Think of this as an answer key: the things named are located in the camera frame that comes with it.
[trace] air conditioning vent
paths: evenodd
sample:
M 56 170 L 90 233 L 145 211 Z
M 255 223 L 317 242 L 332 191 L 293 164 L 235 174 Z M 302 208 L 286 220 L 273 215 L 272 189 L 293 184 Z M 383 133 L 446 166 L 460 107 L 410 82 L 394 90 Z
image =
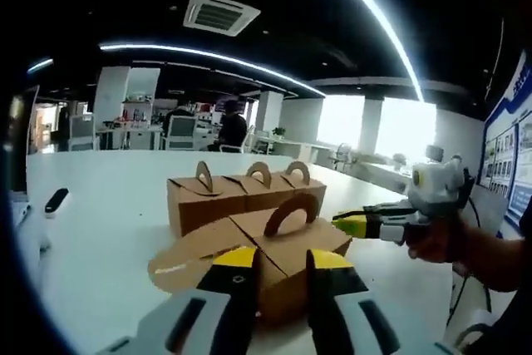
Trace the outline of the air conditioning vent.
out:
M 260 10 L 231 0 L 190 0 L 183 26 L 236 37 Z

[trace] white table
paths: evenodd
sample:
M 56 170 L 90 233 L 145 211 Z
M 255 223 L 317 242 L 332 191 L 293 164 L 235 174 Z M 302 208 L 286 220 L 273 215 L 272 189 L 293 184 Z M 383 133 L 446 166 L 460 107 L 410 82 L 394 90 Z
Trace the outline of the white table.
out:
M 214 129 L 197 127 L 194 140 L 195 150 L 201 150 L 208 145 L 212 145 L 217 137 L 218 134 L 214 133 Z
M 94 353 L 125 335 L 168 298 L 150 281 L 149 260 L 171 245 L 165 180 L 190 176 L 198 160 L 213 174 L 242 173 L 257 160 L 284 169 L 290 157 L 167 151 L 78 151 L 27 158 L 32 205 L 44 204 L 60 187 L 70 190 L 65 208 L 47 224 L 52 242 L 42 282 L 42 301 L 66 339 Z M 327 193 L 321 215 L 400 195 L 350 176 L 311 165 Z M 451 301 L 451 266 L 408 258 L 406 248 L 378 240 L 352 242 L 347 257 L 375 296 L 402 306 L 426 325 L 429 339 L 443 337 Z M 304 322 L 254 337 L 249 353 L 314 353 Z
M 158 150 L 160 148 L 160 135 L 163 133 L 162 126 L 159 125 L 152 125 L 147 126 L 145 128 L 140 127 L 130 127 L 130 126 L 124 126 L 121 128 L 102 128 L 96 130 L 97 135 L 103 135 L 105 133 L 120 133 L 121 134 L 121 146 L 124 144 L 124 140 L 126 139 L 127 133 L 149 133 L 152 134 L 153 137 L 153 150 Z
M 368 172 L 368 181 L 389 190 L 404 193 L 411 182 L 411 172 L 395 170 L 393 165 L 361 163 Z
M 255 141 L 264 141 L 275 144 L 275 151 L 281 155 L 290 155 L 296 160 L 307 163 L 315 163 L 318 158 L 318 151 L 330 151 L 331 147 L 325 145 L 315 145 L 313 143 L 302 143 L 301 141 L 287 141 L 273 137 L 259 136 L 253 134 Z

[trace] person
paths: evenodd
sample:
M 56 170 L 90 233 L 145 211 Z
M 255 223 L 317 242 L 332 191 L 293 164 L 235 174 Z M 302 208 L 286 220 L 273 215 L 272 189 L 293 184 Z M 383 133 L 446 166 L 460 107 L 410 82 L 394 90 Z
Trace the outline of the person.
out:
M 488 288 L 509 292 L 518 290 L 500 319 L 464 353 L 532 353 L 527 332 L 530 326 L 530 297 L 532 297 L 532 261 L 530 231 L 532 204 L 520 219 L 523 239 L 505 240 L 470 227 L 464 220 L 432 221 L 430 231 L 422 237 L 406 236 L 408 254 L 413 259 L 432 263 L 459 262 Z
M 174 110 L 166 114 L 165 120 L 163 121 L 163 132 L 165 136 L 168 136 L 168 128 L 170 127 L 170 118 L 172 116 L 194 116 L 194 113 L 188 110 L 188 105 L 189 102 L 187 101 L 180 103 L 180 105 L 178 103 L 178 106 Z
M 208 145 L 209 151 L 220 151 L 220 145 L 232 145 L 240 147 L 248 132 L 246 120 L 239 114 L 239 103 L 236 100 L 225 102 L 225 114 L 222 116 L 222 129 L 218 134 L 218 140 Z M 239 153 L 238 149 L 224 149 L 228 153 Z
M 68 151 L 68 138 L 70 136 L 70 112 L 68 106 L 61 107 L 57 118 L 57 150 Z

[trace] ceiling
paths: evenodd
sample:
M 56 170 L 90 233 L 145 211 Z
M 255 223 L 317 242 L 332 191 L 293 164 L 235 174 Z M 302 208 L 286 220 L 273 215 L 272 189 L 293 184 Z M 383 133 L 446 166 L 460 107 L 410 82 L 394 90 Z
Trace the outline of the ceiling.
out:
M 101 43 L 157 43 L 235 57 L 282 72 L 325 94 L 416 98 L 406 68 L 361 0 L 231 0 L 260 10 L 236 37 L 183 27 L 189 0 L 50 1 L 28 34 L 28 63 L 54 64 L 29 77 L 40 96 L 90 101 L 102 66 L 161 67 L 157 97 L 213 101 L 220 93 L 315 93 L 261 71 L 181 52 L 102 52 Z M 476 118 L 500 47 L 495 0 L 375 0 L 409 56 L 427 101 Z M 490 99 L 508 84 L 520 48 L 506 27 Z

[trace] cardboard box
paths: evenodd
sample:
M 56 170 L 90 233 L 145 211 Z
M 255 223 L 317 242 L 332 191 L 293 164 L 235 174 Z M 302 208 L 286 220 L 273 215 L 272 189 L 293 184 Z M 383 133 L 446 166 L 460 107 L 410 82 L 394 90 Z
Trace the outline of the cardboard box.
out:
M 259 311 L 268 324 L 303 314 L 307 303 L 307 249 L 344 255 L 351 237 L 317 218 L 318 200 L 295 195 L 277 209 L 231 215 L 186 235 L 148 265 L 155 286 L 168 293 L 195 287 L 211 260 L 240 245 L 257 247 Z
M 194 178 L 168 179 L 166 198 L 170 227 L 176 238 L 230 214 L 245 212 L 246 192 L 223 176 L 211 176 L 200 161 Z
M 308 167 L 303 162 L 294 161 L 284 172 L 276 172 L 272 174 L 273 179 L 279 176 L 295 189 L 295 194 L 309 193 L 316 197 L 319 203 L 319 212 L 322 208 L 327 186 L 319 180 L 312 179 Z
M 293 186 L 279 174 L 272 176 L 263 162 L 251 165 L 244 176 L 211 176 L 200 161 L 194 178 L 168 179 L 166 186 L 176 238 L 231 214 L 278 207 L 295 194 Z
M 293 186 L 279 175 L 272 176 L 263 162 L 251 165 L 245 176 L 233 175 L 226 178 L 240 184 L 246 192 L 245 212 L 279 207 L 295 194 Z

